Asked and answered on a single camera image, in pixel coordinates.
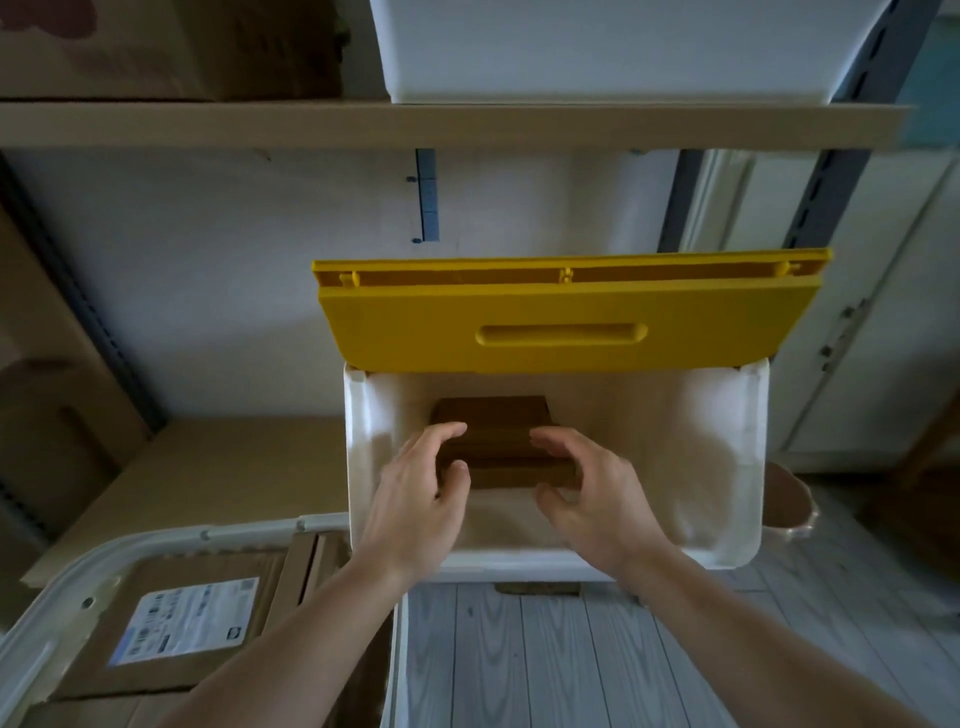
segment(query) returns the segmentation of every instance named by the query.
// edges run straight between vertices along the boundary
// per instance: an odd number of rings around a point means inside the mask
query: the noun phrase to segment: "right hand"
[[[601,448],[570,427],[537,427],[530,440],[557,457],[572,457],[583,482],[580,501],[570,503],[552,486],[537,486],[537,506],[588,564],[619,581],[631,561],[670,543],[629,460]]]

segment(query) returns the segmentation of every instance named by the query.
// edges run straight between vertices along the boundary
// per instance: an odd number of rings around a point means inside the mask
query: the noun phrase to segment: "white plastic container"
[[[395,104],[825,103],[887,0],[372,0]]]
[[[444,397],[545,395],[554,419],[629,458],[675,543],[708,569],[760,544],[767,361],[735,369],[596,374],[368,374],[345,369],[350,538],[363,533],[380,469]],[[470,494],[437,581],[598,581],[564,547],[528,489]]]
[[[65,569],[36,598],[0,643],[0,726],[18,725],[28,708],[53,691],[137,561],[165,554],[287,546],[300,531],[339,530],[343,514],[174,528],[116,539]],[[407,601],[394,610],[393,647],[381,728],[407,724]]]

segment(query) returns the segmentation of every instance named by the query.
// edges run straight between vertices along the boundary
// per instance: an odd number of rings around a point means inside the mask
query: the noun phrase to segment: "shelf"
[[[347,512],[340,418],[178,420],[165,427],[23,577],[41,588],[122,536]]]
[[[0,147],[412,149],[889,148],[909,107],[317,102],[6,102]]]

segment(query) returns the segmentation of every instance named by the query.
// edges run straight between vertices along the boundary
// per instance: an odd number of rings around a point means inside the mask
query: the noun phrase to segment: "paper sticker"
[[[150,592],[136,605],[109,665],[243,644],[260,578]]]

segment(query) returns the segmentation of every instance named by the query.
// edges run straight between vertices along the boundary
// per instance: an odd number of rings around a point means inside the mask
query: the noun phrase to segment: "yellow lid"
[[[372,372],[740,366],[774,353],[820,288],[825,249],[317,260],[344,359]]]

